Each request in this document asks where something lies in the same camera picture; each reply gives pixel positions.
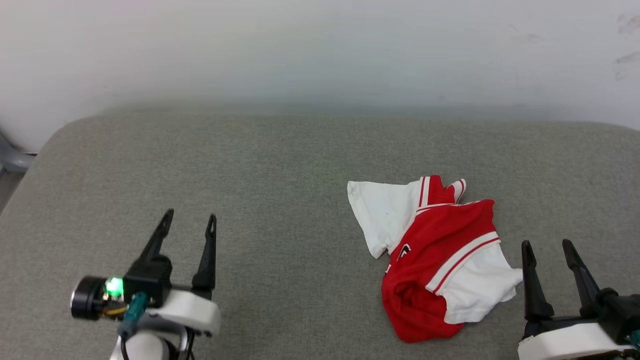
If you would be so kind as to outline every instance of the gray fabric surface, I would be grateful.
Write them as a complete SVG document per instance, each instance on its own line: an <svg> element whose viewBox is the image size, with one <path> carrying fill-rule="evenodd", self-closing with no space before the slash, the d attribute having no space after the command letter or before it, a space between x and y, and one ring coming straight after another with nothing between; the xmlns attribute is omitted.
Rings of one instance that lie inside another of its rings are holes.
<svg viewBox="0 0 640 360"><path fill-rule="evenodd" d="M349 180L464 177L495 200L509 263L528 239L557 315L579 300L561 240L599 285L640 293L637 131L600 124L137 114L75 122L37 157L0 217L0 359L107 359L116 325L73 320L87 274L123 274L165 209L175 283L218 215L219 338L198 359L513 359L522 287L450 340L399 341Z"/></svg>

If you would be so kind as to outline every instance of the black cable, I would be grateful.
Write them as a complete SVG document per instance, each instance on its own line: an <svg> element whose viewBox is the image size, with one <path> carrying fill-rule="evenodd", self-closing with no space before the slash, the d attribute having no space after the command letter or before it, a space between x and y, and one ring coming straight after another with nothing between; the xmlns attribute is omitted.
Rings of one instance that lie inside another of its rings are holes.
<svg viewBox="0 0 640 360"><path fill-rule="evenodd" d="M127 353L127 345L125 345L126 342L127 340L125 340L122 337L120 338L120 352L122 353L123 360L129 360L129 354Z"/></svg>

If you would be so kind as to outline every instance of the white sleeve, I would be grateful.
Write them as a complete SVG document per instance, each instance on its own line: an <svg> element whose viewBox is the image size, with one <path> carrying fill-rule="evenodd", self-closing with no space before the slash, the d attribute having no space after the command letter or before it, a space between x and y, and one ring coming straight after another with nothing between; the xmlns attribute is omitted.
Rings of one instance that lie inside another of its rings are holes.
<svg viewBox="0 0 640 360"><path fill-rule="evenodd" d="M407 185L350 181L347 194L369 252L378 259L391 253L411 226L418 209L420 181Z"/></svg>

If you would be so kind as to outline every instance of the gray pipe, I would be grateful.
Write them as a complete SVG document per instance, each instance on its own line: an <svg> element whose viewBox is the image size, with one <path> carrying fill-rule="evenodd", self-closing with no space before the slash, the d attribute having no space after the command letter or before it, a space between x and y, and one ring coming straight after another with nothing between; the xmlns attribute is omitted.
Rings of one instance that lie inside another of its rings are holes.
<svg viewBox="0 0 640 360"><path fill-rule="evenodd" d="M3 168L12 172L27 172L32 161L33 156L18 151L0 133L0 164Z"/></svg>

